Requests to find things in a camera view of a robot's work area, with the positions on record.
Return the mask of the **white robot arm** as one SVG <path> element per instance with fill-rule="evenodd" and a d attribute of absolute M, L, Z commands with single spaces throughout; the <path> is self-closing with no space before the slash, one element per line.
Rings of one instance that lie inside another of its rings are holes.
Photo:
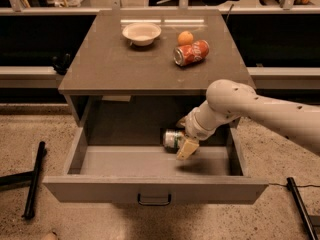
<path fill-rule="evenodd" d="M 210 84 L 206 100 L 182 119 L 185 137 L 177 158 L 188 159 L 200 141 L 240 117 L 248 117 L 320 155 L 319 107 L 260 96 L 248 85 L 222 79 Z"/>

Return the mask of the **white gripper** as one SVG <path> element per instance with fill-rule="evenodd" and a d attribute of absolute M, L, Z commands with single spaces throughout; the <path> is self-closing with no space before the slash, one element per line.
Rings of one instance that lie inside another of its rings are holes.
<path fill-rule="evenodd" d="M 199 141 L 205 141 L 215 133 L 215 129 L 206 130 L 196 120 L 196 110 L 193 109 L 186 117 L 182 117 L 176 123 L 178 128 L 185 127 L 185 138 L 177 152 L 178 160 L 188 159 L 199 147 Z"/>

